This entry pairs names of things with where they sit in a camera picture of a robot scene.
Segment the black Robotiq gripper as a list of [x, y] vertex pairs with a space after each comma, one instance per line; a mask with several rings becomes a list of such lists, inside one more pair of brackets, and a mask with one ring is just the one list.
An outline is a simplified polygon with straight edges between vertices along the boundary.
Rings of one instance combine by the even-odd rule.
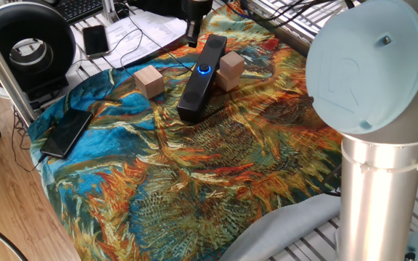
[[213, 0], [186, 0], [186, 14], [189, 20], [187, 22], [187, 42], [189, 46], [197, 47], [201, 19], [211, 11], [212, 6]]

